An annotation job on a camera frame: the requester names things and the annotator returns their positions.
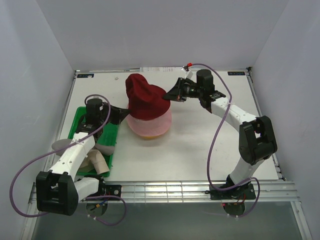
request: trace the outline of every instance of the green tray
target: green tray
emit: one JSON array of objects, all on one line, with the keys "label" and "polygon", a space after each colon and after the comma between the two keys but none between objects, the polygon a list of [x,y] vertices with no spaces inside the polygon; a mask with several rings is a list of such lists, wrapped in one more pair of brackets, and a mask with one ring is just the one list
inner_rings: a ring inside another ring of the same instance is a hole
[{"label": "green tray", "polygon": [[[86,114],[86,107],[85,106],[78,107],[78,109],[75,112],[75,116],[74,116],[73,123],[72,123],[71,129],[70,129],[70,132],[69,132],[68,139],[72,139],[74,137],[74,134],[75,134],[77,126],[78,126],[79,119],[83,114]],[[119,128],[118,125],[114,125],[112,123],[108,123],[107,125],[105,125],[103,128],[103,133],[99,137],[97,143],[101,144],[101,145],[105,145],[105,146],[115,146],[117,134],[118,134],[118,128]],[[110,156],[103,155],[103,157],[104,157],[105,162],[111,171],[113,155],[110,155]],[[101,175],[104,177],[109,177],[110,171],[108,171],[106,173],[102,173]],[[81,176],[83,176],[83,175],[96,175],[97,172],[95,169],[93,169],[89,172],[78,171],[77,174],[81,175]]]}]

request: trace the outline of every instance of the dark red fabric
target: dark red fabric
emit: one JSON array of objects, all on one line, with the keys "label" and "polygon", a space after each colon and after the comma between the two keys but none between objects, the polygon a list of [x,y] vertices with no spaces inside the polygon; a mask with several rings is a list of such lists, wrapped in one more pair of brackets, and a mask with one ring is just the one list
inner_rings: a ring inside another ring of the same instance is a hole
[{"label": "dark red fabric", "polygon": [[139,73],[131,74],[125,80],[126,95],[129,98],[130,115],[140,120],[156,119],[170,108],[170,101],[162,97],[166,91],[151,85]]}]

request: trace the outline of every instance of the red hat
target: red hat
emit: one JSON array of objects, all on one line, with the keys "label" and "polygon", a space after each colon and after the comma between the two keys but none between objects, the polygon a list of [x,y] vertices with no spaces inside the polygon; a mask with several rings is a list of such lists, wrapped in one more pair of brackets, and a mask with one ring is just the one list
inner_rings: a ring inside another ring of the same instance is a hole
[{"label": "red hat", "polygon": [[149,84],[138,73],[133,73],[126,79],[125,87],[131,111],[127,117],[130,128],[143,137],[164,134],[172,123],[170,101],[162,98],[166,91]]}]

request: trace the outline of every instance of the purple cable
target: purple cable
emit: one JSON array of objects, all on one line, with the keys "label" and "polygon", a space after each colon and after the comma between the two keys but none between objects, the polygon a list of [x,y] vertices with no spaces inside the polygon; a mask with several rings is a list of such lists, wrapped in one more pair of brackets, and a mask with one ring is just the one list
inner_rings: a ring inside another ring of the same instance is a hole
[{"label": "purple cable", "polygon": [[[104,99],[104,100],[108,103],[108,107],[109,107],[108,114],[107,114],[106,119],[105,119],[105,121],[103,122],[103,124],[102,124],[97,130],[95,130],[95,131],[93,131],[92,133],[90,133],[89,135],[87,135],[87,136],[79,139],[78,142],[82,142],[82,141],[86,140],[87,138],[90,138],[92,135],[96,134],[98,131],[100,131],[100,130],[107,124],[107,122],[108,122],[108,120],[109,120],[110,113],[111,113],[111,105],[110,105],[109,100],[108,100],[106,97],[104,97],[104,96],[102,96],[102,95],[100,95],[100,94],[91,94],[91,95],[89,95],[89,96],[87,96],[87,97],[85,98],[84,103],[87,103],[87,99],[88,99],[88,98],[90,98],[90,97],[95,97],[95,96]],[[13,197],[13,191],[14,191],[14,185],[15,185],[15,183],[16,183],[16,180],[17,180],[17,178],[19,177],[19,175],[22,173],[22,171],[25,170],[29,165],[33,164],[34,162],[36,162],[36,161],[38,161],[38,160],[40,160],[40,159],[42,159],[42,158],[45,158],[45,157],[47,157],[47,156],[49,156],[49,155],[51,155],[51,154],[55,154],[55,153],[57,153],[57,152],[59,152],[59,151],[64,151],[64,150],[66,150],[66,149],[68,149],[68,148],[70,148],[70,147],[72,147],[72,146],[74,146],[74,145],[76,145],[76,144],[77,144],[77,142],[73,142],[73,143],[71,143],[71,144],[68,145],[68,146],[62,147],[61,149],[54,150],[54,151],[48,152],[48,153],[46,153],[46,154],[43,154],[43,155],[41,155],[41,156],[38,156],[38,157],[34,158],[33,160],[31,160],[30,162],[28,162],[26,165],[24,165],[24,166],[15,174],[15,176],[14,176],[13,179],[12,179],[11,185],[10,185],[9,198],[10,198],[11,206],[12,206],[13,210],[14,210],[17,214],[19,214],[19,215],[21,215],[21,216],[23,216],[23,217],[26,217],[26,218],[36,218],[36,217],[41,217],[41,216],[43,216],[43,215],[48,214],[48,212],[43,212],[43,213],[39,213],[39,214],[30,215],[30,214],[23,213],[22,211],[20,211],[20,210],[17,208],[17,206],[16,206],[16,204],[15,204],[15,201],[14,201],[14,197]]]},{"label": "purple cable", "polygon": [[112,196],[112,195],[88,196],[88,197],[86,197],[85,199],[86,199],[86,200],[90,200],[90,199],[100,199],[100,198],[114,198],[114,199],[118,199],[118,200],[122,201],[122,202],[123,202],[123,206],[124,206],[124,213],[123,213],[123,215],[122,215],[122,218],[121,218],[119,221],[115,222],[115,223],[110,223],[110,222],[107,222],[107,221],[102,220],[102,219],[99,218],[99,217],[95,217],[95,216],[92,216],[92,215],[89,215],[89,216],[90,216],[91,218],[99,221],[100,223],[102,223],[102,224],[104,224],[104,225],[107,225],[107,226],[115,226],[115,225],[118,225],[119,223],[121,223],[121,222],[123,221],[123,219],[124,219],[124,218],[126,217],[126,215],[127,215],[127,204],[126,204],[125,200],[124,200],[123,198],[119,197],[119,196]]},{"label": "purple cable", "polygon": [[219,123],[218,128],[217,128],[216,131],[215,131],[215,134],[214,134],[214,137],[213,137],[213,140],[212,140],[210,149],[209,149],[209,153],[208,153],[208,157],[207,157],[207,162],[206,162],[206,176],[207,176],[207,178],[208,178],[208,182],[209,182],[210,186],[211,186],[213,189],[215,189],[215,190],[217,190],[217,191],[221,191],[221,192],[223,192],[223,191],[228,191],[228,190],[237,188],[237,187],[239,187],[240,185],[251,181],[251,179],[256,180],[257,185],[258,185],[257,197],[256,197],[256,199],[255,199],[255,202],[254,202],[253,206],[252,206],[246,213],[240,215],[241,217],[244,217],[244,216],[246,216],[247,214],[249,214],[249,213],[254,209],[254,207],[257,205],[257,202],[258,202],[258,199],[259,199],[259,196],[260,196],[260,184],[259,184],[258,179],[257,179],[256,177],[251,177],[251,178],[248,177],[247,179],[245,179],[245,180],[243,180],[243,181],[241,181],[241,182],[239,182],[239,183],[237,183],[237,184],[235,184],[235,185],[233,185],[233,186],[226,187],[226,188],[218,188],[218,187],[214,186],[214,184],[212,183],[211,178],[210,178],[210,160],[211,160],[211,154],[212,154],[212,151],[213,151],[213,149],[214,149],[214,145],[215,145],[215,142],[216,142],[216,140],[217,140],[217,137],[218,137],[218,134],[219,134],[219,132],[220,132],[220,129],[221,129],[222,125],[224,124],[224,122],[225,122],[225,120],[226,120],[226,118],[227,118],[227,115],[228,115],[228,113],[229,113],[229,110],[230,110],[230,107],[231,107],[231,101],[232,101],[232,94],[231,94],[228,86],[226,85],[225,81],[222,79],[222,77],[220,76],[220,74],[219,74],[216,70],[214,70],[212,67],[210,67],[210,66],[208,66],[208,65],[206,65],[206,64],[203,64],[203,63],[192,63],[192,66],[194,66],[194,65],[204,66],[204,67],[210,69],[212,72],[214,72],[214,73],[219,77],[219,79],[221,80],[222,84],[224,85],[226,91],[229,93],[229,96],[230,96],[230,98],[229,98],[229,104],[228,104],[228,106],[227,106],[227,108],[226,108],[226,110],[225,110],[225,113],[224,113],[224,115],[223,115],[223,118],[222,118],[221,122]]}]

